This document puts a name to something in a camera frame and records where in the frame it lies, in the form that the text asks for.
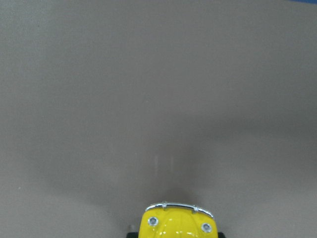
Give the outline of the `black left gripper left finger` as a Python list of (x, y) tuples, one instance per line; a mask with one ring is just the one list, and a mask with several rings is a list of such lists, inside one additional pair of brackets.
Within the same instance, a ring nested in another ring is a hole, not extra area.
[(138, 238), (139, 233), (138, 232), (129, 232), (126, 234), (126, 238)]

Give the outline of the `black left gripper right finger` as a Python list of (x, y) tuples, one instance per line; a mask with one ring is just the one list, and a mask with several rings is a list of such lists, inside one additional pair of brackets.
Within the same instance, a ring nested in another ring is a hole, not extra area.
[(218, 238), (226, 238), (225, 234), (222, 232), (218, 232), (217, 235), (218, 235)]

